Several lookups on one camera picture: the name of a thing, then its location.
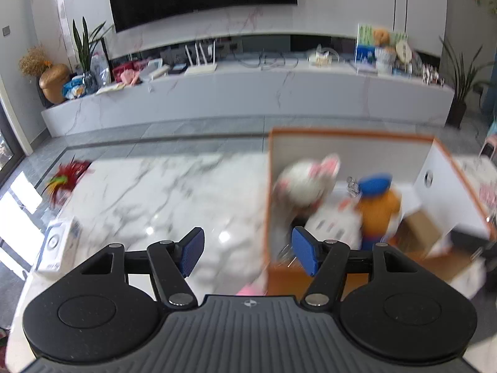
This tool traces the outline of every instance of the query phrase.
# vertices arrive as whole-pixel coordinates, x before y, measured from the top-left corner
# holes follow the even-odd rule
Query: blue gripper pad
[[[181,260],[178,268],[184,278],[191,272],[204,251],[205,235],[200,227],[195,227],[178,243],[182,247]]]
[[[292,248],[295,256],[309,276],[317,274],[319,269],[319,241],[303,227],[296,227],[292,231]]]

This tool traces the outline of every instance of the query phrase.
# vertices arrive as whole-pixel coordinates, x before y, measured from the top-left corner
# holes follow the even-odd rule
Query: plush toy with blue hat
[[[375,243],[392,236],[401,219],[400,194],[390,186],[392,175],[376,174],[359,180],[361,198],[356,210],[362,215],[362,249],[370,250]]]

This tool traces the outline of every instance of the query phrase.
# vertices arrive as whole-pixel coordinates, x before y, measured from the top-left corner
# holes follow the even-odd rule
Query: brown cardboard
[[[418,210],[406,217],[397,229],[396,244],[405,254],[416,254],[424,258],[441,238],[442,233],[424,210]]]

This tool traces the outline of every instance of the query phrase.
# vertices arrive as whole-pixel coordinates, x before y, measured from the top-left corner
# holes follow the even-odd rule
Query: pink plush toy
[[[321,163],[305,159],[285,168],[276,181],[278,197],[297,208],[316,209],[326,192],[332,190],[340,170],[340,158],[329,155]]]

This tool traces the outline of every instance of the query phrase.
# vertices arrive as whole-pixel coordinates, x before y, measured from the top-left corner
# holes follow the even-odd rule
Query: brown vase
[[[447,116],[445,124],[460,129],[461,121],[463,120],[465,113],[466,103],[464,101],[454,99],[450,106],[449,115]]]
[[[66,100],[62,95],[62,86],[69,81],[70,73],[65,64],[56,64],[41,75],[40,88],[51,103],[61,104]]]

